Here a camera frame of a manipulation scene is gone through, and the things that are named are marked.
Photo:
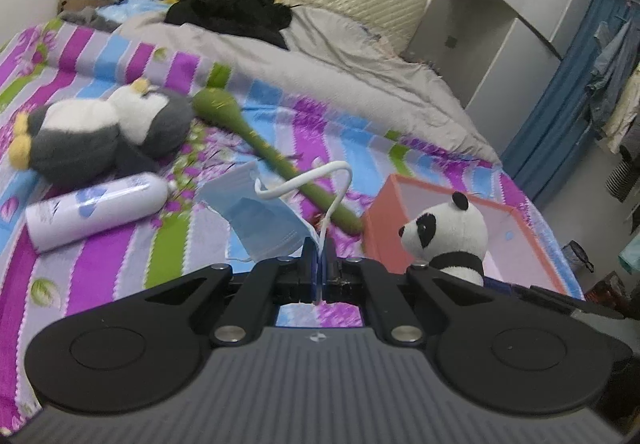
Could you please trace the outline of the light blue face mask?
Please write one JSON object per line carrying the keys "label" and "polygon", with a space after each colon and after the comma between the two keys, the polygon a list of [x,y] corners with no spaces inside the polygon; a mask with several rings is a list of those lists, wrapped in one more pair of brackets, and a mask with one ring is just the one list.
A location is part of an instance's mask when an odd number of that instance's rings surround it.
{"label": "light blue face mask", "polygon": [[352,179],[350,164],[332,161],[268,190],[262,186],[257,164],[252,161],[205,183],[196,200],[227,220],[254,262],[290,256],[303,247],[306,238],[321,250],[330,220],[324,219],[320,230],[314,230],[282,197],[341,170]]}

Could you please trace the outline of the black white panda plush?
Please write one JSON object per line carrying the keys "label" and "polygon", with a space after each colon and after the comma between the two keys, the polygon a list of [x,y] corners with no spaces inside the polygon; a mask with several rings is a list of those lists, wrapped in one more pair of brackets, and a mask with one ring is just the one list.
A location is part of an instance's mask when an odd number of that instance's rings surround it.
{"label": "black white panda plush", "polygon": [[399,227],[404,249],[416,262],[484,286],[484,257],[488,229],[484,216],[464,193],[427,208],[420,216]]}

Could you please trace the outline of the orange cardboard box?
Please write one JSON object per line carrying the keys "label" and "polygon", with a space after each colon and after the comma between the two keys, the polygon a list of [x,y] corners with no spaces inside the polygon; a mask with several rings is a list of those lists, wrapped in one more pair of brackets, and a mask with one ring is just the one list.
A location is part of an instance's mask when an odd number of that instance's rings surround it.
{"label": "orange cardboard box", "polygon": [[493,278],[570,292],[520,212],[493,200],[393,174],[362,222],[364,254],[391,273],[460,252],[482,260],[467,268],[461,263],[446,268],[463,279]]}

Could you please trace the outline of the white waste bin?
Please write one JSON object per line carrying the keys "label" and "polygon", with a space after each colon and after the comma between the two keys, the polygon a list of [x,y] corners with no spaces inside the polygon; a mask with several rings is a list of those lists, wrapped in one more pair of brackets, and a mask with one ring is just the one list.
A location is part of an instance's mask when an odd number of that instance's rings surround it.
{"label": "white waste bin", "polygon": [[570,240],[562,247],[562,255],[564,256],[570,270],[574,273],[588,272],[594,273],[593,263],[590,261],[585,249],[578,242]]}

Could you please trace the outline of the blue curtain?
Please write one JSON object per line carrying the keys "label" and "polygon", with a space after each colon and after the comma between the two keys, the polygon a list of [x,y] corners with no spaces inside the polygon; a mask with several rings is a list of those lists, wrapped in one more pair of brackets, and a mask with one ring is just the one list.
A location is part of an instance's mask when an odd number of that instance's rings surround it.
{"label": "blue curtain", "polygon": [[536,207],[558,193],[598,138],[589,122],[586,86],[600,52],[600,23],[616,34],[634,17],[639,19],[639,0],[591,0],[558,70],[503,153],[503,169]]}

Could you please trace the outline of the green plush stick toy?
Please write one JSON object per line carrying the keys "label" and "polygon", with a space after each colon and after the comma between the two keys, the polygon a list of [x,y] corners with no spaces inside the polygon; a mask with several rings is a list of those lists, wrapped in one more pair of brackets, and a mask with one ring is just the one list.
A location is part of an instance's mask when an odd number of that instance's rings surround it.
{"label": "green plush stick toy", "polygon": [[[250,126],[242,116],[240,105],[227,91],[201,90],[193,97],[192,107],[198,118],[239,135],[281,178],[289,181],[298,177],[296,167]],[[352,210],[342,206],[341,199],[337,196],[314,183],[305,183],[299,189],[314,206],[324,213],[326,221],[331,221],[346,234],[356,236],[362,233],[361,220]]]}

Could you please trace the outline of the colourful striped bed sheet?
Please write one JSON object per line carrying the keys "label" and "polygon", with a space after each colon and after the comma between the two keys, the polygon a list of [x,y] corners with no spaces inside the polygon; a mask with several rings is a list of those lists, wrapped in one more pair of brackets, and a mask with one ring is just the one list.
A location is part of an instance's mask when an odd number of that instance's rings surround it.
{"label": "colourful striped bed sheet", "polygon": [[355,93],[322,102],[235,64],[62,20],[1,49],[1,431],[39,412],[30,342],[62,318],[206,266],[237,273],[299,254],[369,248],[369,210],[394,175],[493,202],[534,244],[510,282],[582,293],[539,211],[470,134],[438,115],[390,130]]}

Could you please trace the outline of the hanging clothes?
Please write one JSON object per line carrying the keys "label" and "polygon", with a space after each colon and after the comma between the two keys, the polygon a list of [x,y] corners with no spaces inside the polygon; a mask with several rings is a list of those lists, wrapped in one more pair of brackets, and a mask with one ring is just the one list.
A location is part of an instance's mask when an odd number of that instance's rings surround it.
{"label": "hanging clothes", "polygon": [[639,184],[639,19],[628,19],[616,34],[601,22],[596,39],[600,52],[586,86],[588,117],[597,137],[620,158],[605,189],[623,202]]}

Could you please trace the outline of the grey white penguin plush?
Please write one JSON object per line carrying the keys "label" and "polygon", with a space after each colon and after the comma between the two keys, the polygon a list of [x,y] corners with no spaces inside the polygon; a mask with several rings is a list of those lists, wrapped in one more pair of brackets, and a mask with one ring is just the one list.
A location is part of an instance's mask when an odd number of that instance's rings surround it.
{"label": "grey white penguin plush", "polygon": [[190,97],[139,78],[105,98],[66,98],[21,112],[9,162],[66,190],[107,173],[156,173],[186,142],[193,117]]}

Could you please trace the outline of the grey duvet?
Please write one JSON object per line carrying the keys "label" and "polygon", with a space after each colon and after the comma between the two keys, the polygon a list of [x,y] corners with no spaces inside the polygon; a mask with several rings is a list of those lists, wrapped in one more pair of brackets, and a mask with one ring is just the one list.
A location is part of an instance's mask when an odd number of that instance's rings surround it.
{"label": "grey duvet", "polygon": [[116,32],[130,40],[195,54],[227,65],[283,92],[305,95],[447,152],[495,164],[499,157],[478,132],[448,84],[429,66],[395,55],[385,38],[354,20],[301,5],[282,32],[285,48],[184,24],[164,13],[127,19]]}

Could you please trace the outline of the white cylindrical bottle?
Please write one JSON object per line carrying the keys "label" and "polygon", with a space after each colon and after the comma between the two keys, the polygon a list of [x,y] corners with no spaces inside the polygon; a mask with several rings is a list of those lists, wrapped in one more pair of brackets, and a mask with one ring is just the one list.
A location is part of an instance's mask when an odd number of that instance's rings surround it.
{"label": "white cylindrical bottle", "polygon": [[26,227],[37,252],[47,252],[159,212],[177,184],[139,173],[32,204]]}

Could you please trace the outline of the grey white wardrobe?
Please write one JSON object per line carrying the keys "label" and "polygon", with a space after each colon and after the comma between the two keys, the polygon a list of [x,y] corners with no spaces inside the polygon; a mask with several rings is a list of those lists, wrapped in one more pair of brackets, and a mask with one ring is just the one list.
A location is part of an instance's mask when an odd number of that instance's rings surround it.
{"label": "grey white wardrobe", "polygon": [[590,0],[431,0],[406,49],[435,65],[503,154],[572,43]]}

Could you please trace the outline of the black clothing pile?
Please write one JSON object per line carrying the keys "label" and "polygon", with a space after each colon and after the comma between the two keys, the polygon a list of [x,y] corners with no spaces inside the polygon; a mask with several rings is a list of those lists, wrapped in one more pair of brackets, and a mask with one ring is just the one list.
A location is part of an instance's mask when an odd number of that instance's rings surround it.
{"label": "black clothing pile", "polygon": [[164,22],[261,40],[287,50],[281,31],[291,25],[292,10],[276,0],[177,0]]}

